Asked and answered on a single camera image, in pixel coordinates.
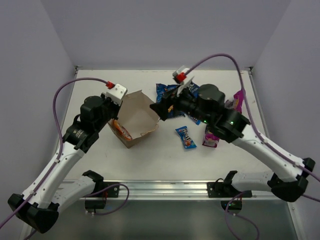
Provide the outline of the blue Kettle chips bag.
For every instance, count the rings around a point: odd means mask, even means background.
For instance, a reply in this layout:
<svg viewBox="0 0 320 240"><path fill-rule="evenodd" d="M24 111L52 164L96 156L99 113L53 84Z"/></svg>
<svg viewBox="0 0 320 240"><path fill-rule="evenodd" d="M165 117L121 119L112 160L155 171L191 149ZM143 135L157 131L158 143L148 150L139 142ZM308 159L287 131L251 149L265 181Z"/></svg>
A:
<svg viewBox="0 0 320 240"><path fill-rule="evenodd" d="M195 98L198 97L199 86L197 84L195 84L194 82L191 82L188 86L188 89Z"/></svg>

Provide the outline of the purple snack packet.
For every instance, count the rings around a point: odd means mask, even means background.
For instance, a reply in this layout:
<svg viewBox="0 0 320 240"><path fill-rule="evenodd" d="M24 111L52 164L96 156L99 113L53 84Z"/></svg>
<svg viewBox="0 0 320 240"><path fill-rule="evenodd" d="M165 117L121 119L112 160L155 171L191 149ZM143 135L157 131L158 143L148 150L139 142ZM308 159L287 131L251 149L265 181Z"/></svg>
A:
<svg viewBox="0 0 320 240"><path fill-rule="evenodd" d="M226 102L224 103L224 107L242 113L243 102L244 94L242 90L239 90L231 98L226 100Z"/></svg>
<svg viewBox="0 0 320 240"><path fill-rule="evenodd" d="M202 145L205 147L210 147L210 148L217 148L218 143L220 141L220 138L215 136L210 127L206 125L205 131L204 131L204 136L202 139Z"/></svg>

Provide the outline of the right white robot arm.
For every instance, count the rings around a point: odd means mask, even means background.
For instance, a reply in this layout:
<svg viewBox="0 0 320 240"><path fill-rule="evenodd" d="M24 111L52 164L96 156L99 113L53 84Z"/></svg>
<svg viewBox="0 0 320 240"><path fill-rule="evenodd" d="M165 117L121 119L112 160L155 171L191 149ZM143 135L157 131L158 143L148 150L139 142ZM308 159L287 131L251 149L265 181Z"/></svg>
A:
<svg viewBox="0 0 320 240"><path fill-rule="evenodd" d="M150 105L162 121L168 118L170 107L205 123L216 137L245 150L269 168L258 173L232 170L222 182L213 185L216 193L234 197L241 192L271 192L291 203L304 195L315 161L296 157L255 132L248 118L225 107L225 94L215 85L201 85L196 97L188 88L176 87L166 92L160 102Z"/></svg>

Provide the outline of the small blue M&M's packet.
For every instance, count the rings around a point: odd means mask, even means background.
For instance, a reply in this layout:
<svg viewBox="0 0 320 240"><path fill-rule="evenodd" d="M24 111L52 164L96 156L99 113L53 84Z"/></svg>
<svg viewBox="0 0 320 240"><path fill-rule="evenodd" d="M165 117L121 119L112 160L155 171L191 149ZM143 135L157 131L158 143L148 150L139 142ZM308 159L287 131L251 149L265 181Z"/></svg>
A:
<svg viewBox="0 0 320 240"><path fill-rule="evenodd" d="M188 116L197 126L201 123L201 121L195 117Z"/></svg>

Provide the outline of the brown paper bag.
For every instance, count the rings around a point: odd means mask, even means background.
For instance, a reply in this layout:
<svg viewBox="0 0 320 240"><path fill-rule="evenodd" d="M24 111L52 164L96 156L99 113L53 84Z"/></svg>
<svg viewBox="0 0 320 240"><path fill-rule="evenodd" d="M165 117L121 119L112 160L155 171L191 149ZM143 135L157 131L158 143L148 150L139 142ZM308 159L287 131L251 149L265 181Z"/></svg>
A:
<svg viewBox="0 0 320 240"><path fill-rule="evenodd" d="M108 126L113 134L129 149L157 130L159 116L150 109L150 104L154 101L145 95L141 90L127 94L122 102L121 108L117 115L118 122L126 128L132 136L132 140L123 139L115 127L114 119L108 122Z"/></svg>

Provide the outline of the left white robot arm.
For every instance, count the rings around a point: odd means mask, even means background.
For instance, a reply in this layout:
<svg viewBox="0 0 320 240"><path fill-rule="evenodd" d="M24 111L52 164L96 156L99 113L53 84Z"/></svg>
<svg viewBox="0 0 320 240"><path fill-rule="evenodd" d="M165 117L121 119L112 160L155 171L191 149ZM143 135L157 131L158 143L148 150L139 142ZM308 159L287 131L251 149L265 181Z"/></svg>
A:
<svg viewBox="0 0 320 240"><path fill-rule="evenodd" d="M62 137L62 146L23 193L12 194L7 203L13 214L41 234L56 223L63 201L55 200L58 187L73 166L98 140L100 131L117 119L125 93L89 96Z"/></svg>

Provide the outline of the orange Fox's candy packet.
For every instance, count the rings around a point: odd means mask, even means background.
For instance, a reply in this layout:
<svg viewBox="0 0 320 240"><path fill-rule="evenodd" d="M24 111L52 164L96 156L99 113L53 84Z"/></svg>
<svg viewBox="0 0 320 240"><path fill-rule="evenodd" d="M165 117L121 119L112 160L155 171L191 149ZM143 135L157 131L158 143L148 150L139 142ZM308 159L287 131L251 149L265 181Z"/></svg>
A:
<svg viewBox="0 0 320 240"><path fill-rule="evenodd" d="M115 127L118 134L126 141L131 141L133 138L130 133L123 127L118 120L113 121L113 126Z"/></svg>

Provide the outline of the blue Doritos chips bag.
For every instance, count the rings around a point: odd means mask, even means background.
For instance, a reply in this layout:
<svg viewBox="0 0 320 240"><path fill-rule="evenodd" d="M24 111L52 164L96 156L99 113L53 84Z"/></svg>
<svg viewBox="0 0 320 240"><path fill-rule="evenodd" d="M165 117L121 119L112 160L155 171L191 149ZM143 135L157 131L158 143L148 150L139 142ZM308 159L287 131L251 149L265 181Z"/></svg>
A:
<svg viewBox="0 0 320 240"><path fill-rule="evenodd" d="M169 93L172 93L178 87L176 84L165 85L162 83L156 84L156 103L160 104L161 107L166 107L169 99ZM167 108L166 117L164 115L164 109L162 108L160 113L161 120L173 119L177 117L185 117L185 114L182 111L178 111L174 108L173 105Z"/></svg>

